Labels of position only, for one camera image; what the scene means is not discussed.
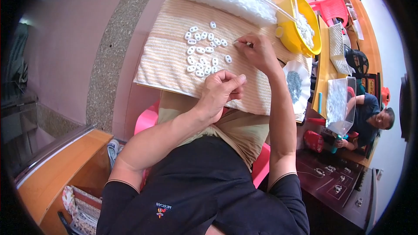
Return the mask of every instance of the striped towel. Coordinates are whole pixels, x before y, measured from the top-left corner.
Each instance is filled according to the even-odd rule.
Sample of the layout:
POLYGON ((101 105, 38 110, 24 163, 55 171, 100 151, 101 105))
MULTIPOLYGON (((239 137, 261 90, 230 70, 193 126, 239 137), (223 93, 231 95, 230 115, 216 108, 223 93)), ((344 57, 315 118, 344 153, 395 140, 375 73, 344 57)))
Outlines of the striped towel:
MULTIPOLYGON (((203 3, 188 0, 165 0, 144 46, 134 82, 200 98, 205 77, 197 77, 194 73, 186 72, 189 65, 186 51, 189 45, 184 39, 184 34, 192 26, 197 26, 200 33, 202 31, 214 33, 215 38, 226 39, 228 42, 227 47, 219 46, 212 54, 201 55, 195 52, 193 54, 195 60, 201 56, 206 57, 207 60, 217 57, 219 70, 226 69, 233 74, 245 74, 247 77, 243 99, 232 100, 226 104, 227 107, 253 114, 270 115, 271 91, 267 77, 250 65, 247 58, 239 53, 232 44, 244 34, 255 32, 267 35, 280 60, 285 63, 290 60, 300 61, 309 74, 311 73, 307 59, 302 55, 290 53, 275 37, 276 25, 260 29, 242 18, 203 3), (210 28, 211 21, 216 22, 216 29, 210 28), (225 55, 230 55, 233 62, 226 63, 225 55)), ((195 46, 207 47, 209 41, 207 39, 201 40, 195 46)), ((303 114, 296 115, 298 121, 301 121, 300 116, 303 114)))

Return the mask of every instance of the white plastic basket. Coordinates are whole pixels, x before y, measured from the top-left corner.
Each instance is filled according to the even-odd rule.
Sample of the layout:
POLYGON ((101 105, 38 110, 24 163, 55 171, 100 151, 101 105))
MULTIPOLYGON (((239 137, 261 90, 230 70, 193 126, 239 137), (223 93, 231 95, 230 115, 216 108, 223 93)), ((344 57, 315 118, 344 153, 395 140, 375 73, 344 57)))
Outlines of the white plastic basket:
POLYGON ((337 72, 351 76, 352 71, 344 55, 344 41, 347 42, 348 36, 344 38, 342 29, 341 23, 329 27, 329 58, 337 72))

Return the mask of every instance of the man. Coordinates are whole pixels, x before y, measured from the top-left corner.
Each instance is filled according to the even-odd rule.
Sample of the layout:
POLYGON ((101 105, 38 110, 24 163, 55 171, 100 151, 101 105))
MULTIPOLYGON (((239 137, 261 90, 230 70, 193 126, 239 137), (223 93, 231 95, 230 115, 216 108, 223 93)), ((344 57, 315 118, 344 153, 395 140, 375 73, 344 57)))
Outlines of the man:
POLYGON ((369 93, 352 98, 356 102, 356 110, 354 114, 354 123, 349 133, 357 132, 358 139, 353 143, 347 140, 338 140, 335 143, 337 148, 345 147, 349 150, 355 150, 370 144, 378 129, 389 130, 394 123, 394 112, 392 108, 379 109, 378 99, 369 93))
POLYGON ((296 175, 296 123, 283 70, 265 36, 234 42, 270 82, 271 113, 234 109, 246 79, 222 70, 206 78, 200 100, 170 92, 158 124, 129 140, 104 187, 97 234, 309 234, 296 175), (268 192, 251 165, 270 128, 268 192), (144 169, 152 166, 139 193, 144 169))

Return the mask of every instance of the yellow bowl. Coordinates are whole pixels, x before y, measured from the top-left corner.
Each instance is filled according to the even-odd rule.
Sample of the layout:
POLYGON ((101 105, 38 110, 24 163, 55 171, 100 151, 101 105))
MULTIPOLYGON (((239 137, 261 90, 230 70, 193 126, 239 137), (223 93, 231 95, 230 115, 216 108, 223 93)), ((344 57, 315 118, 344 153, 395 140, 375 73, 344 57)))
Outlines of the yellow bowl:
MULTIPOLYGON (((292 7, 294 0, 283 0, 278 4, 280 8, 287 13, 293 13, 295 10, 292 7)), ((278 28, 276 29, 276 37, 279 37, 283 45, 294 54, 303 54, 305 57, 314 57, 321 52, 321 34, 319 32, 318 20, 316 14, 306 0, 296 0, 298 3, 299 13, 303 14, 308 21, 308 24, 315 31, 312 38, 313 49, 310 49, 302 40, 301 35, 296 29, 296 23, 283 18, 282 14, 277 14, 278 28)))

